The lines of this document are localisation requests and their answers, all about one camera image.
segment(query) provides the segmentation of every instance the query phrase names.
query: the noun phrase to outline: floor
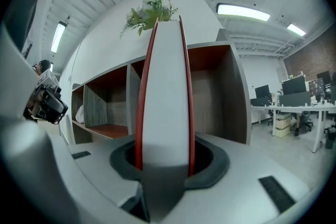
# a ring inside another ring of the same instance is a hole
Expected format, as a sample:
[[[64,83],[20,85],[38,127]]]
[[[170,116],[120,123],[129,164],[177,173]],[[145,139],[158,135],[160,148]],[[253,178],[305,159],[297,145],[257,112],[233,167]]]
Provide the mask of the floor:
[[[267,126],[267,121],[255,124],[252,128],[250,145],[290,170],[313,189],[325,183],[335,166],[336,144],[331,150],[327,150],[324,147],[326,139],[324,137],[317,151],[313,153],[317,114],[311,114],[310,118],[314,123],[311,132],[306,132],[303,128],[300,130],[299,136],[294,136],[294,132],[292,132],[282,138],[271,135],[272,125]],[[331,117],[326,120],[325,124],[326,127],[333,124]]]

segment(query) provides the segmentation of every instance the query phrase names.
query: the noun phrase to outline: trash can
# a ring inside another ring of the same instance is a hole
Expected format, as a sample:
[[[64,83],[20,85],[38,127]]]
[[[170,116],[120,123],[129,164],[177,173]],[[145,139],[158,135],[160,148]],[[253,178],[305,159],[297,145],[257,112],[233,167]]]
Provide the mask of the trash can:
[[[328,128],[327,140],[326,140],[326,148],[328,150],[332,149],[332,146],[335,142],[335,137],[336,137],[336,129],[335,128]]]

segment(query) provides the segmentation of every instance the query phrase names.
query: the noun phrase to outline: ceiling light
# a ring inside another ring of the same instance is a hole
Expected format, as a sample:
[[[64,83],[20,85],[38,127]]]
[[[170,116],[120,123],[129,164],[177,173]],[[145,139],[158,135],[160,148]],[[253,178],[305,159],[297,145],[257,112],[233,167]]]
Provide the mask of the ceiling light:
[[[264,20],[267,21],[270,17],[269,14],[260,12],[255,9],[245,8],[235,5],[228,5],[228,4],[217,4],[217,13],[220,15],[237,15],[237,16],[244,16],[250,17],[254,19]]]
[[[61,37],[63,35],[63,32],[66,28],[66,24],[63,22],[59,22],[57,27],[56,27],[56,31],[54,34],[54,38],[52,39],[52,45],[51,45],[51,51],[52,52],[57,52],[57,48],[58,48],[58,44],[61,41]]]
[[[306,32],[303,32],[299,27],[296,27],[293,24],[290,24],[287,29],[292,30],[293,32],[295,32],[296,34],[303,36],[306,34]]]

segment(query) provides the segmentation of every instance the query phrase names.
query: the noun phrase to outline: brown shelf panel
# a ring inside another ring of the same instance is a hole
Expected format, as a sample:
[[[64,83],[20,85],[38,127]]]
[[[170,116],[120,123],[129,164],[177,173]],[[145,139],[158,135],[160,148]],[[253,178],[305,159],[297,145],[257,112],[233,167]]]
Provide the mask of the brown shelf panel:
[[[128,129],[126,126],[119,126],[119,125],[112,125],[112,124],[105,124],[99,125],[95,127],[85,127],[84,124],[79,123],[78,121],[72,121],[75,125],[81,127],[82,129],[93,133],[93,134],[100,134],[103,136],[107,136],[112,139],[121,138],[124,136],[128,136]]]

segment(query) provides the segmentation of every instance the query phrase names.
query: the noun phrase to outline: desk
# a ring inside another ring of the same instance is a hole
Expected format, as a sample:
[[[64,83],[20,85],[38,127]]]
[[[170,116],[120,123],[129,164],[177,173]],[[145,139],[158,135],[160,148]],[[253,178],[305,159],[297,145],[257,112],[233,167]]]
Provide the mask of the desk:
[[[322,111],[328,111],[329,113],[336,113],[336,105],[333,104],[318,104],[314,106],[275,106],[275,105],[270,105],[270,106],[251,106],[252,110],[255,111],[262,111],[262,110],[272,110],[273,111],[273,131],[272,131],[272,136],[275,136],[275,127],[276,127],[276,120],[277,120],[277,110],[280,110],[281,112],[293,112],[293,113],[301,113],[302,111],[317,111],[319,112],[319,121],[317,124],[317,130],[316,130],[316,138],[315,138],[315,143],[313,147],[313,153],[316,152],[317,145],[319,141],[322,140],[322,133],[321,132],[321,127],[322,127]],[[325,117],[326,113],[324,113],[324,119],[323,119],[323,130],[325,128]]]

